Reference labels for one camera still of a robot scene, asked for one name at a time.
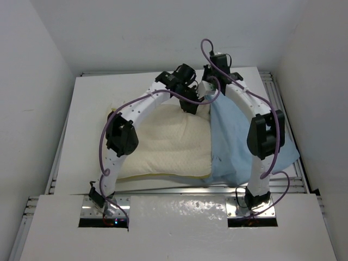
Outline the cream pillow with yellow edge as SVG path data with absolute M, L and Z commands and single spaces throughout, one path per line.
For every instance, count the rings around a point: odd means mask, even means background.
M 119 179 L 207 178 L 212 174 L 210 105 L 199 105 L 196 114 L 186 113 L 178 105 L 160 105 L 136 134 L 139 144 L 122 164 Z

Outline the light blue pillowcase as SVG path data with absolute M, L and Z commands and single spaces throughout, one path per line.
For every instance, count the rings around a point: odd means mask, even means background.
M 247 147 L 250 123 L 229 98 L 220 94 L 210 104 L 212 174 L 207 184 L 239 186 L 251 176 L 252 154 Z

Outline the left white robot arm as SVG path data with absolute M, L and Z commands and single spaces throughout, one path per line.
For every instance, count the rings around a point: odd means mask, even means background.
M 139 144 L 136 129 L 156 107 L 171 97 L 179 99 L 181 109 L 195 114 L 203 101 L 197 97 L 190 85 L 196 79 L 196 72 L 187 64 L 177 67 L 172 73 L 160 73 L 139 98 L 120 106 L 107 117 L 99 144 L 101 177 L 90 182 L 89 197 L 95 206 L 103 210 L 115 192 L 115 183 L 122 164 Z

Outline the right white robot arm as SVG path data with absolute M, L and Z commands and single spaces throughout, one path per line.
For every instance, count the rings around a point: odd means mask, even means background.
M 285 143 L 285 116 L 260 95 L 243 85 L 242 78 L 233 76 L 227 62 L 228 54 L 210 51 L 204 54 L 209 65 L 204 66 L 203 80 L 215 77 L 221 93 L 230 99 L 250 123 L 246 138 L 252 154 L 251 176 L 244 201 L 251 210 L 270 199 L 269 180 L 278 154 Z

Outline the white front cover panel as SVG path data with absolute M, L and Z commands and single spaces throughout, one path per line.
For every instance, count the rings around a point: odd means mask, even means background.
M 314 195 L 287 195 L 277 226 L 230 228 L 220 196 L 132 196 L 129 229 L 80 228 L 81 195 L 41 196 L 22 260 L 335 260 Z

